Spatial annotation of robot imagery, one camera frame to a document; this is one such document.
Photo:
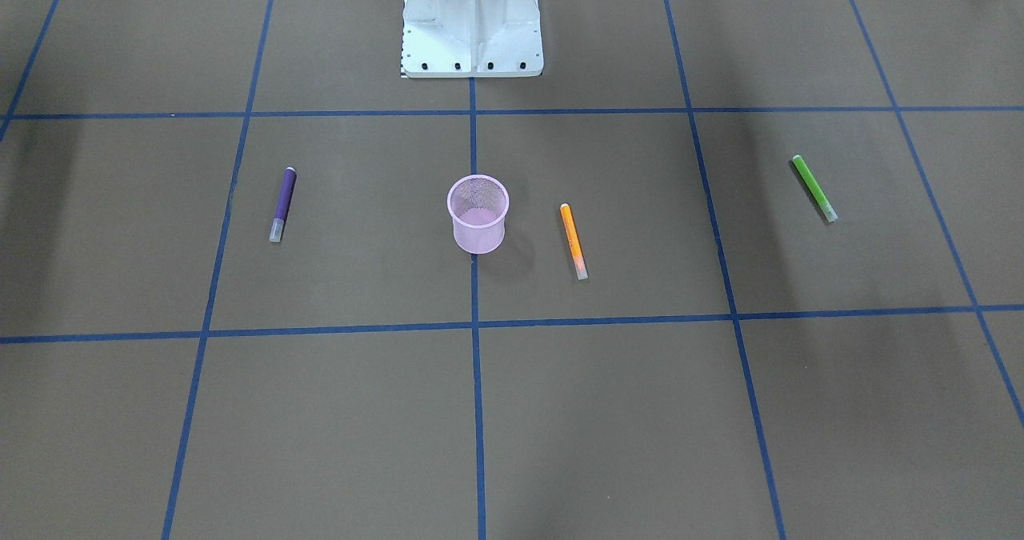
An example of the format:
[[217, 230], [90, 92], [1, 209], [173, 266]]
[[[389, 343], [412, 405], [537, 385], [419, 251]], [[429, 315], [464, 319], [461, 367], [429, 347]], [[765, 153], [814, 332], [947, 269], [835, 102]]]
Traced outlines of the orange marker pen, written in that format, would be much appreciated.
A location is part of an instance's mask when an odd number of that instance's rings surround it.
[[584, 252], [582, 252], [582, 246], [579, 242], [573, 209], [567, 203], [563, 203], [559, 206], [559, 213], [563, 229], [566, 232], [568, 251], [570, 252], [571, 259], [573, 259], [575, 277], [579, 281], [584, 281], [589, 277], [589, 273], [586, 269]]

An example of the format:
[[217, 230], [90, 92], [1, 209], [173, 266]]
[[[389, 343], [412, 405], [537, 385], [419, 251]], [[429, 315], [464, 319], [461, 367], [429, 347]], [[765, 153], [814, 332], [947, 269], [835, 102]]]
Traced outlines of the purple marker pen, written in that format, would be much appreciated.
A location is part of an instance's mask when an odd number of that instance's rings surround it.
[[284, 230], [286, 227], [286, 220], [289, 217], [296, 180], [296, 169], [291, 166], [286, 167], [284, 172], [282, 172], [282, 181], [279, 184], [278, 191], [278, 205], [275, 205], [274, 216], [271, 220], [270, 230], [268, 230], [268, 241], [274, 242], [274, 244], [281, 242], [282, 237], [284, 237]]

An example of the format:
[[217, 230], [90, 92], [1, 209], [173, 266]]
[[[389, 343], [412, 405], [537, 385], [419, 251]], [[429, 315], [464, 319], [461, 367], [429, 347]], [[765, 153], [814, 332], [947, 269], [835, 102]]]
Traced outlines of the green marker pen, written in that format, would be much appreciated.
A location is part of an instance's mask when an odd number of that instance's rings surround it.
[[815, 201], [817, 208], [822, 212], [824, 220], [828, 223], [836, 222], [838, 220], [838, 213], [835, 212], [835, 208], [830, 203], [829, 197], [826, 196], [822, 186], [814, 176], [814, 173], [809, 168], [806, 160], [800, 154], [794, 154], [790, 159], [791, 165], [793, 165], [794, 170], [800, 176], [800, 179], [804, 183], [804, 186], [808, 190], [808, 193]]

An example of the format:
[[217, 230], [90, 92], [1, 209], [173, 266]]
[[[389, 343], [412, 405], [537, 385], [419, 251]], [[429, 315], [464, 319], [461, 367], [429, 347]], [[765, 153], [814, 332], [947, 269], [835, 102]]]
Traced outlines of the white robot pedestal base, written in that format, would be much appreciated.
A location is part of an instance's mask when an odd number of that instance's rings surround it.
[[544, 72], [540, 0], [403, 0], [406, 78], [531, 78]]

